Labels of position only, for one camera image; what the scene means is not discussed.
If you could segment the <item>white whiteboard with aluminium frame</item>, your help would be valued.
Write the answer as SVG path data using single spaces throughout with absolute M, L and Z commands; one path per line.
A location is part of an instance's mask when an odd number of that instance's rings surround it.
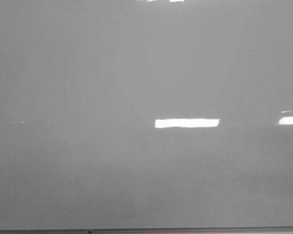
M 0 229 L 293 226 L 293 0 L 0 0 Z

